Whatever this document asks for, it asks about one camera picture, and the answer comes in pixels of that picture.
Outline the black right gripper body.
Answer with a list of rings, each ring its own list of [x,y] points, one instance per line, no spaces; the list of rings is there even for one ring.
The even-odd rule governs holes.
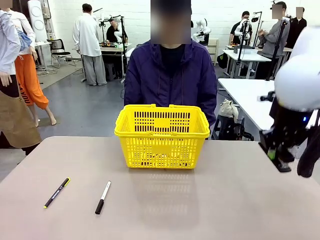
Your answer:
[[[281,106],[278,99],[272,102],[269,115],[274,122],[271,126],[270,143],[272,146],[299,146],[308,137],[307,125],[313,111],[295,111]]]

